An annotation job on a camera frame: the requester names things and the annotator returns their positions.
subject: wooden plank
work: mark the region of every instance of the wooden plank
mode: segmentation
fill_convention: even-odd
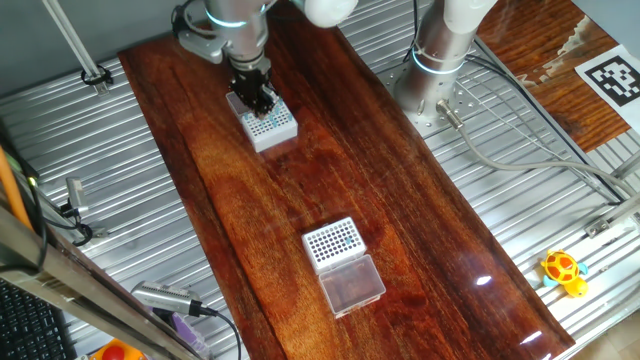
[[[120,54],[252,358],[542,359],[573,344],[338,30],[271,22],[267,54],[299,135],[261,154],[223,66],[172,38]],[[336,320],[301,235],[346,216],[387,292]]]
[[[574,70],[617,43],[571,0],[498,1],[478,34],[585,152],[629,130]]]

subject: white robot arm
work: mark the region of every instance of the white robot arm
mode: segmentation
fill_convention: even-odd
[[[186,6],[174,11],[173,32],[180,44],[215,64],[226,57],[233,70],[231,89],[256,114],[268,113],[278,96],[269,85],[271,62],[264,54],[268,29],[266,12],[277,0],[204,0],[213,32],[194,31]],[[332,27],[346,19],[357,0],[292,0],[316,26]]]
[[[408,70],[395,87],[395,98],[413,123],[439,117],[436,104],[449,100],[478,26],[497,0],[435,0],[418,29]]]

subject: wood grain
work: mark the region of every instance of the wood grain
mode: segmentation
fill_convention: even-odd
[[[501,0],[480,38],[585,151],[629,125],[574,68],[617,43],[571,0]]]
[[[571,346],[339,31],[269,26],[273,84],[299,130],[260,154],[223,66],[172,38],[120,54],[251,357],[541,359]],[[387,292],[336,320],[301,235],[346,216]]]

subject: black keyboard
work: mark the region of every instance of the black keyboard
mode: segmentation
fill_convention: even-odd
[[[72,360],[62,312],[0,279],[0,359]]]

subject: metal grating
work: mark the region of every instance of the metal grating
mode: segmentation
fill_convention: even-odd
[[[120,63],[103,66],[114,76],[109,96],[98,98],[74,74],[0,100],[0,117],[54,202],[66,201],[65,177],[82,179],[91,212],[83,221],[109,231],[83,247],[96,264],[127,290],[142,280],[189,288],[230,317]],[[111,339],[68,314],[67,320],[78,354]],[[191,324],[216,358],[237,358],[222,320]]]
[[[430,1],[419,3],[423,10]],[[413,36],[411,0],[361,0],[340,28],[383,83],[392,84],[390,74],[400,73],[397,66]],[[189,287],[209,306],[228,314],[119,62],[103,65],[115,77],[108,97],[97,98],[72,75],[1,99],[0,116],[20,150],[43,174],[42,189],[57,203],[66,197],[64,178],[82,178],[92,204],[87,220],[106,225],[110,232],[109,239],[84,251],[107,273],[127,289],[140,280]],[[556,157],[591,161],[557,131],[557,124],[525,105],[504,80],[470,64],[463,74],[456,89],[457,105],[466,106],[464,111],[459,107],[461,115],[473,141],[486,155],[502,162]],[[640,306],[632,297],[640,283],[637,231],[619,229],[598,241],[583,231],[611,209],[610,199],[566,169],[504,172],[486,168],[469,154],[447,123],[436,121],[430,130],[426,144],[554,316],[574,336],[576,349]],[[609,171],[640,151],[639,140],[630,131],[590,156]],[[640,190],[638,175],[628,183]],[[539,261],[549,248],[563,248],[589,265],[587,297],[571,299],[560,288],[542,286]],[[235,358],[233,334],[216,320],[197,319],[193,324],[206,334],[218,358]],[[79,353],[108,340],[73,318],[68,325]]]

